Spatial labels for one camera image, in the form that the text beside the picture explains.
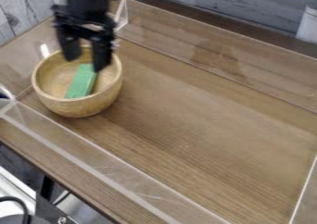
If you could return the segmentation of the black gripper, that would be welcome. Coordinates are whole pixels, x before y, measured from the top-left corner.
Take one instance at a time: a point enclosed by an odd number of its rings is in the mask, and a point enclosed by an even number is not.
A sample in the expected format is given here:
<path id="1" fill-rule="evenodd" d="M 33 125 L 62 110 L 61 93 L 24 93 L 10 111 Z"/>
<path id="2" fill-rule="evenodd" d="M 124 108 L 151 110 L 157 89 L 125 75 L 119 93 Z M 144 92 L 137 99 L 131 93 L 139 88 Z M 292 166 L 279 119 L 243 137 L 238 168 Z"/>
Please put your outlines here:
<path id="1" fill-rule="evenodd" d="M 58 46 L 66 61 L 81 54 L 80 39 L 92 42 L 92 66 L 99 72 L 111 64 L 115 21 L 108 16 L 111 0 L 65 0 L 54 4 L 54 28 Z"/>

